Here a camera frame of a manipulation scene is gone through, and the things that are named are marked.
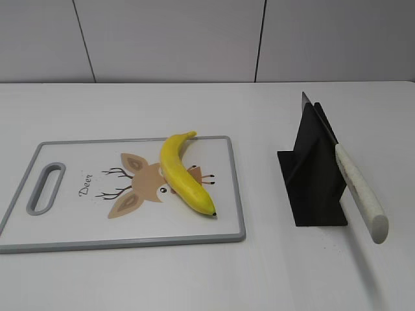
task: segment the table surface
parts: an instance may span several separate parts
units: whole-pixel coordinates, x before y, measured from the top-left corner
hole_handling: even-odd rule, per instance
[[[347,227],[295,227],[277,150],[301,92],[320,101],[390,221],[375,245],[349,190]],[[0,255],[3,310],[412,310],[415,84],[0,85],[0,213],[42,141],[164,137],[233,142],[246,240]]]

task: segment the black knife stand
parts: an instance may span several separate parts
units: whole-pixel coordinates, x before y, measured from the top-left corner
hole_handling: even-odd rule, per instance
[[[321,105],[307,103],[294,150],[278,152],[298,227],[348,224],[339,203],[346,182],[336,163],[335,146],[322,122],[334,136]]]

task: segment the banana tip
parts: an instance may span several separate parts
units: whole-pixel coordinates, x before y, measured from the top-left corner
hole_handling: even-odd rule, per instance
[[[195,131],[191,131],[191,132],[187,133],[188,138],[194,137],[196,135],[197,135],[197,133]]]

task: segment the knife handle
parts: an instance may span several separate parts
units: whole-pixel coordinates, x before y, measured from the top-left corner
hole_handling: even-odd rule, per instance
[[[381,204],[341,144],[336,144],[335,153],[337,165],[361,212],[372,240],[376,244],[383,243],[388,236],[389,221]]]

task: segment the knife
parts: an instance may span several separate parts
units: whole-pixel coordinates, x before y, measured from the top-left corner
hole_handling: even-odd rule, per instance
[[[303,92],[303,110],[307,103],[311,104],[311,101]],[[372,240],[376,244],[383,243],[388,236],[389,221],[381,204],[379,203],[379,200],[376,198],[375,193],[369,187],[368,183],[363,178],[362,173],[353,163],[343,146],[338,143],[337,138],[335,137],[335,134],[326,119],[326,116],[322,112],[320,104],[316,103],[315,105],[312,105],[312,107],[314,108],[314,112],[318,116],[324,131],[327,133],[333,144],[338,168],[346,181],[353,199],[355,200]]]

